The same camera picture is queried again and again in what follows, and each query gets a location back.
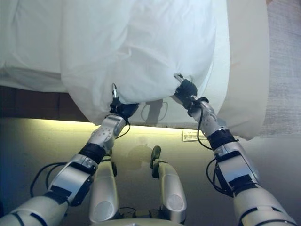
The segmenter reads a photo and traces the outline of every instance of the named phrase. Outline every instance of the silver robot arm segment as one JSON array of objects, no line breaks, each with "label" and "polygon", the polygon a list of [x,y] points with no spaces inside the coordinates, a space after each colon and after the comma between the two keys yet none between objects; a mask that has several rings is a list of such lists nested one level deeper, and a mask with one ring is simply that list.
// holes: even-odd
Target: silver robot arm segment
[{"label": "silver robot arm segment", "polygon": [[57,226],[68,206],[82,203],[98,164],[110,152],[126,121],[115,114],[107,116],[88,143],[57,174],[43,196],[31,198],[0,219],[3,226]]},{"label": "silver robot arm segment", "polygon": [[297,225],[277,199],[259,183],[258,173],[243,147],[219,120],[206,98],[197,98],[197,88],[180,74],[175,96],[182,102],[208,139],[216,159],[215,173],[224,194],[234,198],[240,226]]}]

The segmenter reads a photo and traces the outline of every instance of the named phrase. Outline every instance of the white duvet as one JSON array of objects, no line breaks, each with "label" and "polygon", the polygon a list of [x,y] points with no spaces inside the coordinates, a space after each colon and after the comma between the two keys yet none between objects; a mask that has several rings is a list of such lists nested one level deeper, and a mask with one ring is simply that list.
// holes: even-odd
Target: white duvet
[{"label": "white duvet", "polygon": [[111,84],[122,103],[159,100],[187,75],[205,90],[215,22],[211,0],[65,0],[62,81],[87,118],[107,114]]}]

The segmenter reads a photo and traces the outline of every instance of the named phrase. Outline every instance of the mattress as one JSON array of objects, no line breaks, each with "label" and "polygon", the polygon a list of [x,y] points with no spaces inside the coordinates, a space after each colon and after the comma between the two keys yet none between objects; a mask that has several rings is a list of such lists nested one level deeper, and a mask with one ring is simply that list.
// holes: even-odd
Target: mattress
[{"label": "mattress", "polygon": [[[213,3],[217,24],[216,46],[204,96],[233,129],[235,135],[251,139],[260,130],[267,99],[269,43],[266,7],[260,0],[253,1],[251,5],[246,0],[238,1],[237,4],[240,4],[237,7],[231,2],[227,5],[226,1],[214,0]],[[45,1],[12,0],[9,4],[10,10],[5,10],[5,13],[1,10],[1,16],[6,14],[5,19],[8,19],[7,23],[1,25],[1,29],[6,31],[1,34],[8,41],[1,42],[1,85],[44,92],[66,92],[60,77],[61,66],[57,44],[61,1],[53,0],[48,1],[47,6],[45,4]],[[253,16],[253,12],[258,11],[257,7],[260,8],[259,13]],[[238,20],[238,12],[242,9],[248,13]],[[263,30],[251,25],[251,30],[239,33],[240,25],[245,21],[251,24],[252,20],[255,22],[261,20]],[[253,42],[236,45],[238,40],[244,40],[242,37],[248,35],[253,38]],[[254,47],[254,42],[262,45],[255,48],[252,54],[248,54],[248,51]],[[247,66],[242,64],[246,59]],[[258,62],[261,62],[260,66],[254,67]],[[251,74],[246,73],[249,68],[253,68],[254,79],[262,77],[257,95],[252,100],[250,97],[253,95],[253,90],[248,87],[249,80],[245,79]],[[257,104],[258,108],[254,110],[251,104]],[[136,125],[161,127],[190,129],[197,127],[196,123],[187,116],[186,111],[170,97],[142,103],[131,118],[131,122]]]}]

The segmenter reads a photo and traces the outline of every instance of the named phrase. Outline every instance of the black joint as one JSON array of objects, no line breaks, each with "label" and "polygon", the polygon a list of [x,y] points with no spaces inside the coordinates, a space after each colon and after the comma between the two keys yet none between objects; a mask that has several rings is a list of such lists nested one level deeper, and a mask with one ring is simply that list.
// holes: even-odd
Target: black joint
[{"label": "black joint", "polygon": [[243,175],[235,178],[229,182],[230,186],[233,187],[233,192],[238,195],[240,192],[251,188],[257,188],[256,184],[252,181],[250,175]]},{"label": "black joint", "polygon": [[81,205],[88,191],[90,190],[90,186],[92,183],[93,183],[93,179],[91,176],[89,176],[85,181],[85,183],[80,187],[79,191],[77,192],[76,196],[74,197],[73,201],[70,204],[71,206]]},{"label": "black joint", "polygon": [[116,177],[117,176],[117,167],[114,162],[112,162],[112,170],[113,170],[114,177]]},{"label": "black joint", "polygon": [[153,165],[153,168],[152,168],[152,174],[151,174],[153,178],[159,178],[159,165],[160,165],[161,162],[166,163],[166,161],[158,160],[158,161]]},{"label": "black joint", "polygon": [[154,167],[154,160],[160,158],[161,155],[161,147],[160,146],[154,146],[152,152],[151,152],[151,160],[150,160],[150,168],[152,169]]},{"label": "black joint", "polygon": [[92,165],[90,168],[87,168],[87,167],[85,167],[85,166],[83,166],[83,165],[81,165],[81,164],[79,164],[77,162],[72,162],[70,164],[70,166],[74,167],[74,168],[76,168],[76,169],[78,169],[80,171],[83,171],[83,172],[85,172],[87,174],[90,174],[90,175],[93,175],[96,172],[96,166],[94,166],[94,165]]},{"label": "black joint", "polygon": [[50,198],[50,199],[52,199],[52,200],[54,200],[54,201],[56,201],[57,204],[59,204],[59,205],[61,205],[61,204],[63,204],[64,202],[67,201],[67,197],[66,197],[66,196],[64,196],[64,195],[61,196],[61,195],[59,195],[59,194],[57,194],[57,193],[55,193],[55,192],[53,192],[53,191],[50,191],[50,192],[45,193],[44,196],[45,196],[45,197],[48,197],[48,198]]},{"label": "black joint", "polygon": [[81,149],[79,154],[87,156],[99,164],[106,155],[106,151],[99,145],[88,143]]},{"label": "black joint", "polygon": [[216,132],[208,136],[207,139],[213,150],[224,144],[237,141],[228,129],[217,130]]}]

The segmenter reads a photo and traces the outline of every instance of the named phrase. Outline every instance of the white bedding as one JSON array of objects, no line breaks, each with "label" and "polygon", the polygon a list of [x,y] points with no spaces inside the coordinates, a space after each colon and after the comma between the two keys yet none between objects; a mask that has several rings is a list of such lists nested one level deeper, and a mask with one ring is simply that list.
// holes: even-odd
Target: white bedding
[{"label": "white bedding", "polygon": [[[61,82],[60,61],[57,57],[61,1],[10,0],[0,3],[0,84],[28,90],[66,92]],[[269,43],[265,3],[261,0],[235,0],[233,3],[228,1],[227,6],[225,0],[213,0],[213,4],[217,35],[211,77],[204,96],[209,98],[217,112],[221,109],[219,115],[226,120],[235,135],[251,139],[260,130],[267,100]],[[230,75],[227,7],[230,13]],[[5,39],[13,35],[17,40]],[[163,101],[141,104],[132,122],[196,127],[184,109],[169,97]]]},{"label": "white bedding", "polygon": [[[13,0],[10,5],[7,30],[8,54],[5,55],[5,59],[2,61],[5,64],[5,73],[1,76],[1,85],[36,91],[66,92],[60,80],[61,56],[59,55],[58,45],[60,41],[60,22],[62,20],[60,17],[61,1]],[[218,35],[215,40],[213,64],[209,70],[211,73],[208,73],[207,76],[205,74],[208,83],[205,81],[203,83],[198,82],[198,84],[199,88],[202,88],[199,92],[200,95],[204,93],[207,84],[210,89],[206,89],[205,93],[210,96],[211,104],[216,111],[219,111],[226,95],[229,77],[229,35],[226,1],[221,1],[218,7],[215,5],[214,15],[218,24],[216,29]],[[203,68],[202,70],[208,70],[207,65]],[[187,71],[186,75],[189,77],[191,73]],[[173,78],[173,73],[170,76],[174,85],[177,84],[177,80]],[[76,97],[74,97],[74,100],[85,113],[85,109],[80,106]],[[141,104],[140,110],[132,118],[132,123],[195,128],[195,122],[187,116],[186,111],[179,104],[169,97],[164,98],[164,102],[168,102],[168,111],[166,112],[166,108],[165,110],[162,108],[159,118],[152,117],[154,120],[148,120],[147,123],[143,119],[148,117],[148,108],[144,108],[144,105]],[[103,112],[100,117],[94,119],[90,115],[85,115],[92,119],[91,121],[100,123],[104,114]]]}]

